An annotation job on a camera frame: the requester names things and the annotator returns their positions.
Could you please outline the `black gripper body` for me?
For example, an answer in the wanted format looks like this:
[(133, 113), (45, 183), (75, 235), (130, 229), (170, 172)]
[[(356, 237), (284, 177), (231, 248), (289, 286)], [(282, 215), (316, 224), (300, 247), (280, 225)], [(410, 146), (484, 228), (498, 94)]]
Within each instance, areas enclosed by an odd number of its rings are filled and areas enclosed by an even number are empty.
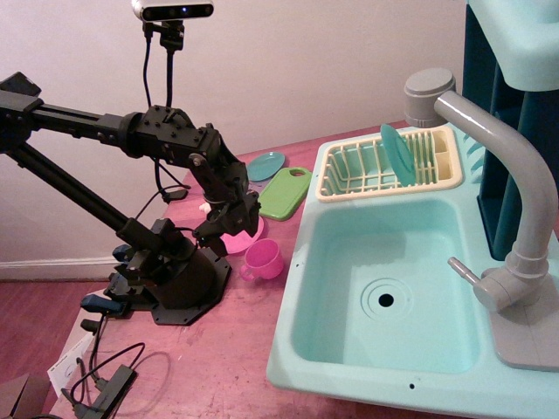
[(213, 208), (205, 221), (217, 225), (218, 237), (236, 236), (245, 230), (248, 210), (259, 204), (259, 194), (250, 189), (246, 165), (227, 148), (222, 135), (211, 124), (198, 133), (198, 148), (190, 153), (188, 163), (204, 200)]

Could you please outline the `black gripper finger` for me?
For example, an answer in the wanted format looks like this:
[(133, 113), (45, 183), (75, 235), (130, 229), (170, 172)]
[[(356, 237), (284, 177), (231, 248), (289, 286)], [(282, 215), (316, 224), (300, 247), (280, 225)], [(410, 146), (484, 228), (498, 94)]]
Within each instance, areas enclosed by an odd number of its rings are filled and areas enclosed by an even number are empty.
[(218, 238), (218, 227), (215, 223), (204, 221), (194, 229), (194, 238), (199, 244), (210, 244)]
[(254, 204), (248, 210), (248, 221), (245, 224), (245, 232), (250, 237), (254, 237), (259, 228), (259, 208), (259, 204)]

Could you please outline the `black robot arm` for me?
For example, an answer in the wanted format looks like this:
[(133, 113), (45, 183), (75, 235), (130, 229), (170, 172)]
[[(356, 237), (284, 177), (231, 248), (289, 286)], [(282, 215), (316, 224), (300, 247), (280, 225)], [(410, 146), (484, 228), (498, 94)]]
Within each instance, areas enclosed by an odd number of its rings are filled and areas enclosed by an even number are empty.
[[(212, 126), (196, 127), (182, 110), (152, 106), (125, 116), (50, 106), (22, 73), (1, 84), (1, 151), (112, 229), (125, 243), (105, 291), (106, 306), (148, 311), (159, 325), (188, 326), (216, 306), (231, 275), (222, 235), (254, 235), (259, 196), (245, 164)], [(39, 153), (28, 142), (47, 129), (186, 168), (210, 205), (205, 220), (186, 237), (167, 218), (151, 227), (114, 206)]]

